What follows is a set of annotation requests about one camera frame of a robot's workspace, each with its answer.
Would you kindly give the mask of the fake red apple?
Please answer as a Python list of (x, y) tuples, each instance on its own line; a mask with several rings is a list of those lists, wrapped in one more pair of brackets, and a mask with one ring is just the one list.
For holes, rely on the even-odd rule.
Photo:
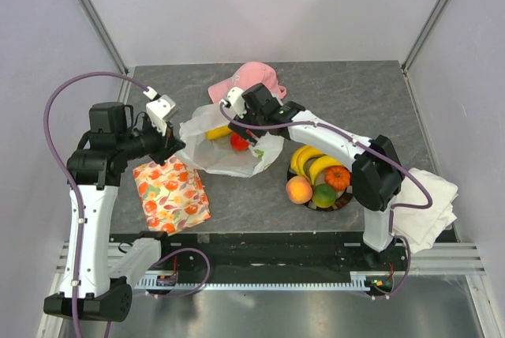
[(237, 133), (232, 133), (230, 135), (230, 145), (233, 150), (236, 152), (244, 152), (249, 148), (249, 143), (247, 140), (242, 138)]

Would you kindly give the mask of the white plastic bag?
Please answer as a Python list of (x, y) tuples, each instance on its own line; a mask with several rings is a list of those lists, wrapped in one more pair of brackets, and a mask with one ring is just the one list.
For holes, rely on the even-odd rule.
[(239, 152), (232, 148), (230, 135), (209, 140), (206, 132), (227, 126), (218, 104), (198, 107), (190, 120), (180, 124), (179, 135), (185, 148), (176, 153), (184, 164), (213, 175), (251, 178), (265, 171), (279, 157), (284, 139), (271, 134)]

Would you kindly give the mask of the fake banana bunch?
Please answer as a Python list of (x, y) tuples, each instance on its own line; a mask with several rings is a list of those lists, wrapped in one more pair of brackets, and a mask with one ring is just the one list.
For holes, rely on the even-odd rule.
[(300, 147), (290, 160), (292, 172), (308, 180), (311, 185), (316, 184), (317, 178), (324, 170), (341, 165), (336, 159), (308, 145)]

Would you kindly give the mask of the fake peach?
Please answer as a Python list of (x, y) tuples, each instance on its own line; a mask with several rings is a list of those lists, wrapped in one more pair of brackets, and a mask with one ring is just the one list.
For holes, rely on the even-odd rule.
[(312, 186), (305, 177), (296, 175), (287, 182), (286, 194), (292, 203), (305, 204), (312, 199)]

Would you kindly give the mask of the fake orange mini pumpkin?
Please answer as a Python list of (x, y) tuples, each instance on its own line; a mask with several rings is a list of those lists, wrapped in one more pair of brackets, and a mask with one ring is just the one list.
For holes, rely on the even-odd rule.
[(351, 174), (343, 166), (329, 167), (325, 171), (324, 181), (335, 191), (344, 191), (350, 186)]

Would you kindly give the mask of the fake yellow lemon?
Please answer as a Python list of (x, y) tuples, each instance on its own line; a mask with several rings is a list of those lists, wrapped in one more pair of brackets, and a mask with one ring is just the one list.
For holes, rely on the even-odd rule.
[(317, 208), (330, 208), (337, 196), (337, 192), (331, 186), (321, 183), (313, 187), (312, 202)]

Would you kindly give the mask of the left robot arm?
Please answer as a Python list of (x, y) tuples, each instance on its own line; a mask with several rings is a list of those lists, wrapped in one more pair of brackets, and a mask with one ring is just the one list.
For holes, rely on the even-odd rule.
[(115, 265), (108, 255), (111, 215), (128, 162), (149, 156), (163, 165), (185, 147), (170, 124), (176, 110), (170, 97), (161, 96), (147, 103), (137, 129), (127, 122), (135, 117), (130, 105), (97, 103), (90, 109), (90, 129), (65, 166), (71, 178), (69, 252), (58, 291), (44, 300), (45, 314), (124, 321), (136, 283), (151, 266), (166, 269), (172, 263), (173, 250), (161, 243), (162, 233), (139, 234)]

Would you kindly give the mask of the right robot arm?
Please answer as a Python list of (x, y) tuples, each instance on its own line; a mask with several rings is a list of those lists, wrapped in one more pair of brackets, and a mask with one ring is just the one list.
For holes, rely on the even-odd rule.
[(347, 132), (318, 118), (294, 101), (283, 103), (265, 85), (244, 91), (232, 88), (219, 109), (229, 127), (255, 145), (265, 133), (309, 145), (339, 161), (350, 171), (355, 200), (364, 208), (363, 264), (381, 269), (390, 260), (391, 205), (404, 179), (398, 155), (389, 138), (372, 139)]

